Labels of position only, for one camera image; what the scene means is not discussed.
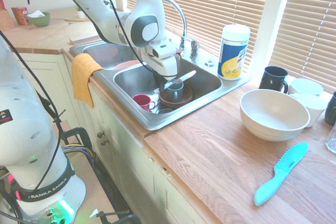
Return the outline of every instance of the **red box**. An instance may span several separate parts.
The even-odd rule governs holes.
[[[4,0],[0,0],[0,10],[5,10],[5,4],[4,4]]]
[[[27,7],[12,7],[12,11],[19,25],[29,25]]]

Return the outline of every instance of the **plastic knife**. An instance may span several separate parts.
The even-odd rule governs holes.
[[[274,177],[258,188],[254,194],[254,203],[260,206],[273,196],[285,181],[289,172],[304,157],[308,150],[307,143],[297,144],[288,149],[274,166]]]

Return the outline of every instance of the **white cup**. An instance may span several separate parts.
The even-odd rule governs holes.
[[[313,94],[290,94],[291,97],[298,100],[305,106],[310,114],[310,121],[307,127],[312,127],[316,120],[320,117],[322,112],[327,108],[328,102]]]
[[[288,94],[304,93],[319,96],[323,92],[323,87],[312,80],[297,78],[294,79],[288,89]]]

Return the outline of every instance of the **sink drain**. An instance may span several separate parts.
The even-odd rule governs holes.
[[[172,112],[172,111],[173,111],[172,109],[164,108],[164,109],[160,109],[158,111],[158,114],[165,114],[165,113],[169,113],[169,112]]]

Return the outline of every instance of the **disinfecting wipes container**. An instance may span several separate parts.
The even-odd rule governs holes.
[[[225,80],[237,80],[244,65],[250,28],[232,24],[223,28],[219,55],[218,76]]]

